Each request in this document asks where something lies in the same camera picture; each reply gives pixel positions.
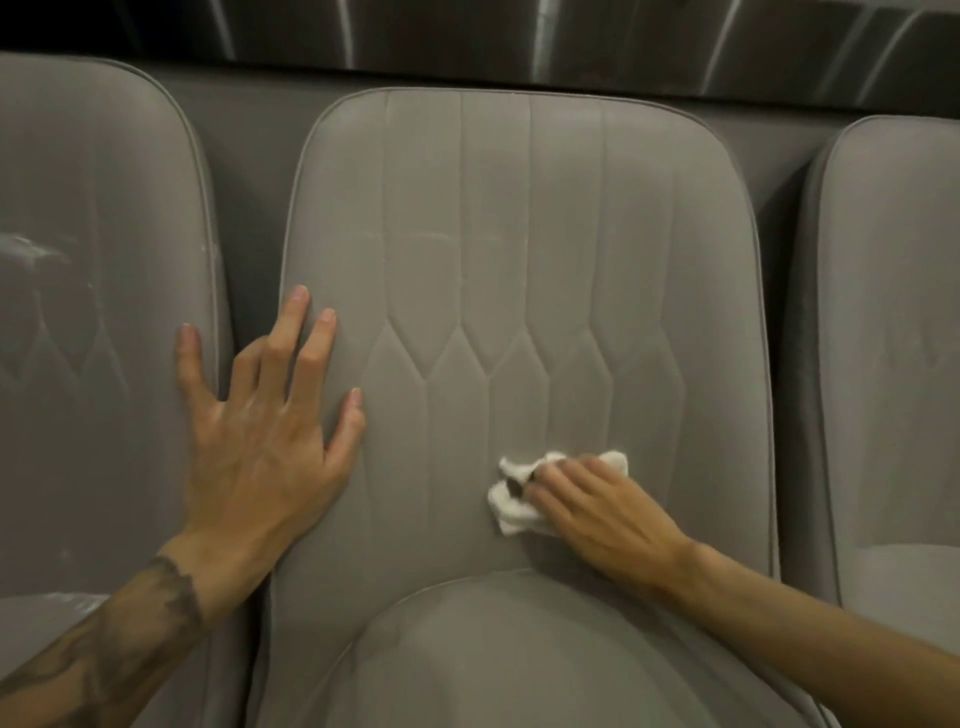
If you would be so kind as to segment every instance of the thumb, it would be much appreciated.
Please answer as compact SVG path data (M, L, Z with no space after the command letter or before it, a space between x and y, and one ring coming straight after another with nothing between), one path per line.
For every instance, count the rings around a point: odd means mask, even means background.
M340 421L326 449L324 464L338 477L347 480L360 451L367 417L363 412L363 393L359 388L350 390L340 408Z

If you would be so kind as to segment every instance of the gray upholstery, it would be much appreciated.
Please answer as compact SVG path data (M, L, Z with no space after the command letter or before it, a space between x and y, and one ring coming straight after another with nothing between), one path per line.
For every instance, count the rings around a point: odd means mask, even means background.
M580 586L522 571L413 595L363 631L298 724L807 725L709 638Z
M784 328L784 580L960 654L960 125L814 165Z
M0 665L140 569L180 523L179 323L230 359L204 159L129 68L0 54ZM242 616L138 725L236 723Z

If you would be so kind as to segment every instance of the forearm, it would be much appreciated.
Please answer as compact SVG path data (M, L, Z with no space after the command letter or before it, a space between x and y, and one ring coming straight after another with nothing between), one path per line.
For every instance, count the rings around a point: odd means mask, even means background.
M681 611L775 667L849 725L960 725L960 659L691 549Z
M127 726L209 629L255 587L180 537L96 612L0 681L0 725Z

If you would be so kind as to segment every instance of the tattooed forearm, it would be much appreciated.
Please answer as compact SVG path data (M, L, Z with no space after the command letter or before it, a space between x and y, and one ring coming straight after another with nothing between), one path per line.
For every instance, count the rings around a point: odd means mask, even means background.
M0 681L0 725L129 725L204 633L193 580L157 556L96 612Z

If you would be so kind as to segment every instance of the wrist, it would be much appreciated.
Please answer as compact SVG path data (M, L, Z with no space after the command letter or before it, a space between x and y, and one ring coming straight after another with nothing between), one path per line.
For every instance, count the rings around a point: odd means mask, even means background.
M163 545L159 555L189 576L204 621L213 623L246 599L270 572L273 562L253 544L228 542L184 531Z
M689 612L701 600L713 568L710 546L693 539L686 539L677 546L673 566L662 580L660 593L671 605Z

